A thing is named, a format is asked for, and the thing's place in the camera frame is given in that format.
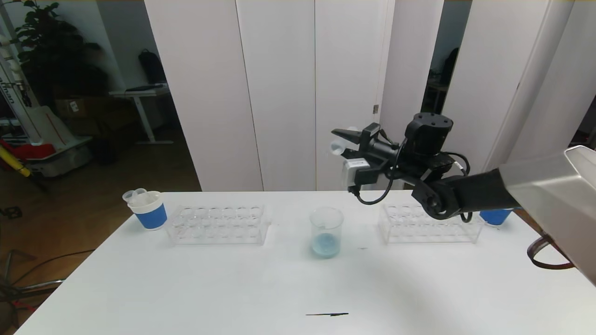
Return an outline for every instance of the white and blue cup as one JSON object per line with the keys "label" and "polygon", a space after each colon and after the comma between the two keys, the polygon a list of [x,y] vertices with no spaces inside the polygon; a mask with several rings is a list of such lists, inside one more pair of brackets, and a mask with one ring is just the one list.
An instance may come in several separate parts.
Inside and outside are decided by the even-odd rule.
{"label": "white and blue cup", "polygon": [[158,191],[147,192],[150,198],[155,201],[144,204],[143,206],[134,206],[128,204],[128,207],[136,215],[136,218],[141,221],[141,224],[147,230],[157,230],[163,226],[167,220],[166,209],[163,206],[163,199],[161,193]]}

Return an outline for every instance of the blue paper cup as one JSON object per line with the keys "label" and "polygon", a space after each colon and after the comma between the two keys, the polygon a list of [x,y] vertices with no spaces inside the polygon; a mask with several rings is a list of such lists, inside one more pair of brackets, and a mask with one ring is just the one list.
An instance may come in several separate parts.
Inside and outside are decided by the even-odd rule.
{"label": "blue paper cup", "polygon": [[505,222],[505,219],[511,214],[513,208],[510,209],[497,209],[497,210],[483,210],[480,212],[480,216],[486,221],[487,224],[493,226],[500,226]]}
{"label": "blue paper cup", "polygon": [[163,207],[163,200],[161,193],[157,191],[149,191],[150,196],[157,197],[157,200],[145,206],[131,206],[128,207],[136,215],[136,218],[141,221],[141,224],[147,230],[158,230],[163,226],[167,220],[166,209]]}

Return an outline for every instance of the white partition panel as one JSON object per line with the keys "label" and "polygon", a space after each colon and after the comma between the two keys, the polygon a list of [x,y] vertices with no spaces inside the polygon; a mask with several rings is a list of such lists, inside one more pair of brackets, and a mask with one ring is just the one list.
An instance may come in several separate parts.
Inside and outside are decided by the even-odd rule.
{"label": "white partition panel", "polygon": [[383,93],[381,126],[402,142],[406,126],[420,112],[433,59],[443,0],[397,1]]}
{"label": "white partition panel", "polygon": [[576,1],[510,162],[564,150],[596,94],[596,3]]}
{"label": "white partition panel", "polygon": [[341,190],[334,128],[379,120],[394,0],[316,0],[316,189]]}
{"label": "white partition panel", "polygon": [[145,0],[203,191],[262,191],[234,0]]}
{"label": "white partition panel", "polygon": [[313,191],[315,1],[237,0],[265,191]]}
{"label": "white partition panel", "polygon": [[541,31],[548,1],[473,1],[443,114],[444,150],[485,169]]}
{"label": "white partition panel", "polygon": [[[499,165],[505,163],[507,157],[511,154],[511,150],[514,148],[522,132],[528,115],[530,115],[530,111],[533,109],[532,106],[536,101],[547,70],[559,46],[572,8],[573,1],[549,1],[549,6],[542,22],[542,29],[538,34],[538,38],[534,44],[534,50],[530,55],[526,70],[521,77],[519,87],[513,97],[509,112],[501,127],[497,141],[493,146],[485,170],[497,168]],[[543,111],[545,106],[536,106],[536,108]],[[555,129],[546,132],[542,132],[542,130],[538,131],[535,122],[530,122],[529,129],[534,132],[534,135],[538,135],[530,139],[530,141],[535,140],[536,143],[545,143],[545,140],[547,141],[548,138],[552,138],[552,135],[554,135],[553,131],[556,133]]]}

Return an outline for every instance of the green leaves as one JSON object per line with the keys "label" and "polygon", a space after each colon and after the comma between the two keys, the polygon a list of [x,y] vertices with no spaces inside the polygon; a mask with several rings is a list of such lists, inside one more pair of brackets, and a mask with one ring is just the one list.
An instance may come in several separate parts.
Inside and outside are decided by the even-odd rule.
{"label": "green leaves", "polygon": [[51,102],[55,89],[63,95],[105,94],[108,76],[92,64],[90,52],[101,47],[87,42],[75,26],[60,19],[54,12],[58,2],[40,7],[33,0],[23,1],[30,10],[24,24],[15,29],[26,49],[18,57],[38,99]]}

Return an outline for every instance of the floor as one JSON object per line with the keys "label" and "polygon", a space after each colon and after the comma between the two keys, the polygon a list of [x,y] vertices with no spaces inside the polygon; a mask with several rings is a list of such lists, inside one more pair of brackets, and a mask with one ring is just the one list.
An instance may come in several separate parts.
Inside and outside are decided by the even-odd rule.
{"label": "floor", "polygon": [[[44,260],[98,247],[130,215],[122,194],[139,187],[157,191],[200,191],[191,157],[181,131],[165,131],[160,139],[172,145],[134,145],[118,162],[109,166],[90,163],[68,175],[43,183],[40,192],[29,180],[0,170],[0,208],[18,206],[23,217],[0,216],[0,255],[4,264],[11,249],[37,256],[13,260],[11,279]],[[67,277],[87,255],[69,256],[50,262],[19,285]],[[24,302],[37,305],[43,298]],[[31,313],[19,312],[23,323]],[[13,334],[14,328],[5,334]]]}

